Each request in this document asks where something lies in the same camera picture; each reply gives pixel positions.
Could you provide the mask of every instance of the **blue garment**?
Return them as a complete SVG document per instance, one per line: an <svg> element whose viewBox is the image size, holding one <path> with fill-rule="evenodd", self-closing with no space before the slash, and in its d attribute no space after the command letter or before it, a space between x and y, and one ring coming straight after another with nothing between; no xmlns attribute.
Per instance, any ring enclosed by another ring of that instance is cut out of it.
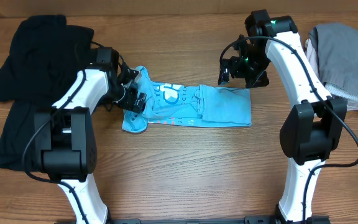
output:
<svg viewBox="0 0 358 224"><path fill-rule="evenodd" d="M251 102L249 90L182 86L153 82L147 69L140 70L139 93L146 93L146 107L142 114L124 110L122 129L139 133L148 123L196 127L249 127Z"/></svg>

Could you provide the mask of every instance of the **blue cloth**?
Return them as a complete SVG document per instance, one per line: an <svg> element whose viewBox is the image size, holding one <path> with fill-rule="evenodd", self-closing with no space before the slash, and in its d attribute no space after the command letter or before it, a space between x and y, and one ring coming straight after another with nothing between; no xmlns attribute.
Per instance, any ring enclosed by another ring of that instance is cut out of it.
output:
<svg viewBox="0 0 358 224"><path fill-rule="evenodd" d="M251 125L249 90L182 86L153 82L147 69L140 70L139 93L146 93L146 107L142 114L124 110L122 129L139 133L148 123L196 127L248 127Z"/></svg>

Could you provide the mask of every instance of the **wooden floor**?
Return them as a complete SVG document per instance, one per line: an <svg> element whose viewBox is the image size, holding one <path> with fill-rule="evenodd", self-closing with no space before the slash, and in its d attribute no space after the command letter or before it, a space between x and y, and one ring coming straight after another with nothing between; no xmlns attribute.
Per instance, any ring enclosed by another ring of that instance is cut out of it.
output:
<svg viewBox="0 0 358 224"><path fill-rule="evenodd" d="M148 68L152 80L217 85L223 48L246 34L247 14L218 16L71 17L93 28L94 40L117 49L126 62ZM342 22L358 29L358 13L291 14L302 39L316 24ZM0 67L22 19L0 19ZM186 128L150 125L142 134L121 130L122 111L98 108L95 178L113 218L240 218L270 215L280 200L287 158L278 132L290 111L273 66L270 85L251 91L251 128ZM229 86L245 86L234 80ZM0 103L0 135L11 102ZM358 135L358 112L346 121ZM328 162L352 162L357 149L342 132ZM315 215L332 223L358 223L358 166L322 171L313 200ZM74 219L63 192L21 172L0 169L0 223L53 223Z"/></svg>

